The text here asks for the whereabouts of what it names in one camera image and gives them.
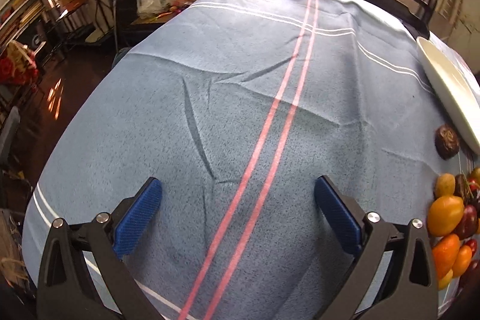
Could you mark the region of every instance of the blue tablecloth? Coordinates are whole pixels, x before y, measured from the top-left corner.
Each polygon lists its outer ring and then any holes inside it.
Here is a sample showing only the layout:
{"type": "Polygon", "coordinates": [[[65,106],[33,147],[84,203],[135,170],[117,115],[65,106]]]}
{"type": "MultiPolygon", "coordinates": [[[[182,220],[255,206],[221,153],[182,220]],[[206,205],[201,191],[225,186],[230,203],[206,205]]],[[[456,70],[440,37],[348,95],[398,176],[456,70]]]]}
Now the blue tablecloth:
{"type": "Polygon", "coordinates": [[[437,155],[449,119],[418,60],[400,22],[361,0],[199,0],[116,65],[58,142],[27,210],[30,275],[55,217],[90,221],[152,175],[162,205],[126,263],[160,313],[310,319],[351,263],[316,210],[317,177],[407,223],[439,173],[471,165],[437,155]]]}

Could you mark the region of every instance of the wooden floor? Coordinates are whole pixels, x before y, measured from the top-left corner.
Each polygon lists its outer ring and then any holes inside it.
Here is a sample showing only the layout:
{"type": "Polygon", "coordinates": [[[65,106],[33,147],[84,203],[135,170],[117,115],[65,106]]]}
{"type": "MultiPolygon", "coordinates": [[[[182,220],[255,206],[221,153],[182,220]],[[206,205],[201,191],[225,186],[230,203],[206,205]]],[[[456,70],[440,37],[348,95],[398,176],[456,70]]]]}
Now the wooden floor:
{"type": "MultiPolygon", "coordinates": [[[[70,121],[110,71],[114,56],[111,49],[75,47],[65,60],[47,63],[40,83],[45,95],[38,92],[21,110],[20,128],[11,148],[33,186],[70,121]]],[[[20,184],[5,185],[10,209],[24,211],[27,190],[20,184]]]]}

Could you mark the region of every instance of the dark red tomato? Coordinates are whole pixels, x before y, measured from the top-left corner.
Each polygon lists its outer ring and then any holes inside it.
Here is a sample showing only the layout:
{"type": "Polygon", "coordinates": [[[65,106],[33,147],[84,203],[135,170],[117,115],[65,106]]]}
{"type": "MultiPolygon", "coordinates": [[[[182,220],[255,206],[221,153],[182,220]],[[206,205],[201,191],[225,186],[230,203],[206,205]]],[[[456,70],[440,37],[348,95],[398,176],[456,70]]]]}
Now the dark red tomato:
{"type": "Polygon", "coordinates": [[[477,248],[478,248],[477,240],[470,239],[470,240],[465,242],[465,245],[469,246],[472,249],[472,255],[475,255],[475,253],[477,252],[477,248]]]}
{"type": "Polygon", "coordinates": [[[460,240],[464,240],[473,236],[479,227],[479,218],[477,216],[477,210],[473,205],[467,205],[463,210],[463,216],[457,227],[453,230],[460,240]]]}
{"type": "Polygon", "coordinates": [[[465,287],[467,283],[469,283],[469,281],[472,279],[471,275],[478,268],[478,266],[479,266],[478,259],[472,260],[472,262],[470,262],[469,267],[464,272],[464,274],[460,277],[460,281],[458,283],[458,287],[460,289],[462,289],[463,287],[465,287]]]}
{"type": "Polygon", "coordinates": [[[471,191],[480,190],[480,185],[473,178],[469,179],[469,186],[471,191]]]}
{"type": "Polygon", "coordinates": [[[475,209],[477,210],[477,213],[480,213],[480,191],[478,190],[472,191],[472,195],[473,195],[473,200],[471,200],[470,204],[475,207],[475,209]]]}

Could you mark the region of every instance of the white stripe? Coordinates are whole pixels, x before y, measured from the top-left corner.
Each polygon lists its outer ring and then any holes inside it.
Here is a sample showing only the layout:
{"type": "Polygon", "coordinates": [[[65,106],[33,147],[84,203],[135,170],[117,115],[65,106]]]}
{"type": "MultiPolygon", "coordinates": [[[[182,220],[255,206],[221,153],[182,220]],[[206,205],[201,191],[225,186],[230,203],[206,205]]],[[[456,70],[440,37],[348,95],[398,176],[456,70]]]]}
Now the white stripe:
{"type": "Polygon", "coordinates": [[[406,72],[406,71],[398,71],[398,70],[396,70],[396,69],[393,69],[393,68],[391,68],[391,67],[388,67],[388,65],[383,64],[383,63],[379,62],[378,60],[375,60],[373,57],[370,57],[369,55],[367,55],[367,53],[364,52],[362,48],[360,48],[360,50],[361,50],[361,51],[363,52],[363,54],[364,54],[366,57],[368,57],[370,60],[373,60],[375,63],[378,63],[378,64],[382,65],[382,66],[385,67],[385,68],[388,68],[389,70],[391,70],[391,71],[393,71],[393,72],[397,72],[398,74],[405,74],[405,75],[411,75],[411,76],[413,76],[413,77],[419,82],[420,87],[423,88],[423,90],[425,90],[426,92],[428,92],[428,93],[430,93],[430,94],[433,94],[433,92],[430,91],[430,89],[427,89],[427,88],[423,87],[423,84],[422,84],[421,80],[417,77],[417,75],[412,74],[412,73],[410,73],[410,72],[406,72]]]}
{"type": "MultiPolygon", "coordinates": [[[[58,218],[58,215],[55,213],[55,211],[50,207],[50,205],[48,204],[48,202],[46,201],[45,197],[43,197],[43,195],[41,194],[40,192],[40,186],[37,184],[37,188],[39,190],[39,194],[40,194],[40,198],[42,199],[42,201],[44,202],[46,208],[52,213],[53,216],[56,216],[55,218],[58,218]]],[[[40,213],[40,216],[42,217],[43,221],[45,221],[45,224],[47,225],[47,227],[51,227],[51,223],[49,223],[49,220],[46,218],[45,214],[42,212],[42,210],[40,209],[40,205],[38,205],[38,201],[37,201],[37,197],[35,196],[35,193],[33,193],[33,199],[35,201],[35,205],[37,205],[37,210],[38,212],[40,213]]],[[[97,265],[93,264],[90,260],[88,260],[86,257],[85,258],[85,262],[86,264],[93,270],[95,271],[98,275],[102,275],[100,273],[100,270],[98,269],[97,265]]],[[[143,290],[145,293],[151,295],[153,298],[156,298],[158,301],[160,301],[162,304],[172,308],[174,311],[180,313],[182,310],[177,307],[175,304],[171,303],[169,300],[167,300],[166,298],[162,297],[160,294],[158,294],[157,292],[154,292],[152,289],[150,289],[149,287],[143,285],[142,283],[138,282],[137,280],[135,280],[135,282],[138,284],[138,286],[140,287],[141,290],[143,290]]],[[[195,317],[193,316],[190,316],[188,315],[187,316],[187,319],[188,320],[197,320],[195,317]]]]}
{"type": "Polygon", "coordinates": [[[45,204],[46,208],[49,210],[51,215],[54,219],[58,219],[59,215],[55,213],[55,211],[50,207],[49,203],[46,201],[45,197],[43,196],[42,190],[40,189],[39,183],[37,183],[38,195],[42,198],[43,203],[45,204]]]}
{"type": "Polygon", "coordinates": [[[50,223],[49,220],[47,220],[47,218],[43,214],[42,210],[40,209],[40,205],[38,205],[38,201],[37,201],[37,197],[35,196],[35,192],[33,193],[33,201],[35,201],[35,205],[37,205],[37,210],[38,210],[38,213],[40,213],[40,217],[42,217],[43,221],[45,221],[45,224],[48,227],[50,227],[52,223],[50,223]]]}
{"type": "MultiPolygon", "coordinates": [[[[247,10],[238,10],[238,9],[235,9],[235,8],[232,8],[232,7],[225,7],[225,6],[222,6],[222,4],[220,5],[207,5],[207,4],[202,4],[202,3],[207,3],[207,2],[201,2],[201,3],[194,3],[192,4],[189,8],[192,8],[192,7],[205,7],[205,8],[216,8],[216,9],[224,9],[224,10],[230,10],[230,11],[234,11],[234,12],[237,12],[237,13],[241,13],[241,14],[247,14],[247,15],[251,15],[251,16],[258,16],[260,18],[263,18],[263,19],[269,19],[271,21],[275,21],[275,22],[282,22],[282,23],[285,23],[285,24],[289,24],[289,25],[293,25],[293,26],[296,26],[296,27],[299,27],[301,28],[302,25],[300,24],[296,24],[294,22],[289,22],[289,21],[285,21],[285,20],[282,20],[282,19],[276,19],[276,18],[273,18],[273,17],[269,17],[269,16],[266,16],[266,15],[261,15],[259,14],[258,12],[252,12],[252,11],[247,11],[247,10]]],[[[344,33],[338,33],[338,34],[329,34],[329,33],[322,33],[322,32],[315,32],[315,34],[319,34],[321,36],[326,36],[326,37],[339,37],[339,36],[346,36],[347,34],[353,34],[355,37],[357,36],[355,34],[355,31],[352,29],[352,28],[346,28],[345,30],[349,29],[350,31],[347,31],[347,32],[344,32],[344,33]]],[[[309,28],[305,28],[306,31],[309,31],[310,33],[312,32],[312,29],[309,29],[309,28]]],[[[403,74],[403,75],[410,75],[410,76],[413,76],[417,81],[418,83],[420,84],[420,87],[423,88],[423,90],[425,90],[426,92],[430,93],[430,94],[433,94],[432,90],[430,89],[429,85],[427,83],[425,83],[421,77],[411,68],[407,68],[407,67],[401,67],[400,65],[395,65],[395,64],[392,64],[390,62],[388,62],[387,60],[381,58],[380,56],[377,56],[375,55],[374,53],[372,52],[369,52],[367,51],[359,42],[358,40],[356,40],[357,42],[357,45],[358,47],[360,48],[360,50],[363,52],[363,54],[370,60],[373,60],[375,63],[378,63],[380,65],[382,65],[383,67],[385,68],[388,68],[389,70],[393,71],[393,72],[396,72],[397,74],[403,74]],[[368,55],[371,54],[372,56],[375,56],[377,59],[385,62],[386,64],[384,63],[381,63],[380,61],[374,59],[373,57],[369,56],[368,55]]]]}
{"type": "Polygon", "coordinates": [[[400,67],[400,65],[392,64],[392,63],[388,62],[387,60],[381,58],[380,56],[377,56],[375,53],[372,53],[372,52],[370,52],[370,51],[367,51],[359,42],[357,42],[357,43],[358,43],[358,46],[361,47],[361,49],[362,49],[363,51],[365,51],[365,52],[368,53],[369,55],[375,56],[377,59],[382,60],[383,62],[387,63],[388,65],[391,65],[392,67],[395,67],[395,68],[397,68],[397,69],[405,69],[405,70],[411,71],[412,73],[414,73],[415,75],[417,75],[418,81],[419,81],[421,84],[423,84],[423,86],[425,86],[425,87],[427,87],[427,88],[430,88],[430,86],[429,86],[427,83],[425,83],[425,82],[422,80],[421,76],[420,76],[419,74],[417,74],[413,69],[407,68],[407,67],[400,67]]]}
{"type": "MultiPolygon", "coordinates": [[[[201,4],[213,4],[213,5],[216,5],[216,6],[227,6],[227,7],[233,7],[233,8],[237,8],[237,9],[240,9],[240,10],[244,10],[244,11],[249,11],[249,12],[252,12],[252,13],[255,13],[255,14],[264,14],[264,15],[267,15],[267,16],[275,16],[277,18],[283,18],[283,19],[289,19],[291,21],[294,21],[294,22],[298,22],[300,25],[300,27],[302,27],[303,25],[303,21],[300,21],[299,19],[296,19],[296,18],[292,18],[291,16],[283,16],[283,15],[280,15],[280,14],[274,14],[274,13],[269,13],[267,11],[263,11],[263,10],[258,10],[258,9],[250,9],[250,8],[247,8],[247,7],[242,7],[242,6],[238,6],[236,4],[231,4],[231,3],[220,3],[220,2],[197,2],[195,3],[194,5],[197,6],[197,5],[201,5],[201,4]]],[[[310,28],[314,28],[313,25],[311,24],[305,24],[305,26],[309,26],[310,28]]],[[[327,31],[327,32],[335,32],[335,31],[354,31],[353,28],[340,28],[340,29],[322,29],[322,28],[315,28],[316,31],[327,31]]]]}

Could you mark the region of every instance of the red cloth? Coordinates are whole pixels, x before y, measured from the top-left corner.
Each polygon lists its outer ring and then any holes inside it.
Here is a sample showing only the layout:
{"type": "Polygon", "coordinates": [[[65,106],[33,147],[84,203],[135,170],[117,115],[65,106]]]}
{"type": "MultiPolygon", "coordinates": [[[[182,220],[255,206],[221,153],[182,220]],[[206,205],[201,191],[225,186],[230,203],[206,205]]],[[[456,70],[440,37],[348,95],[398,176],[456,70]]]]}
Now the red cloth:
{"type": "Polygon", "coordinates": [[[35,54],[20,43],[11,41],[0,55],[0,83],[28,85],[38,79],[35,54]]]}

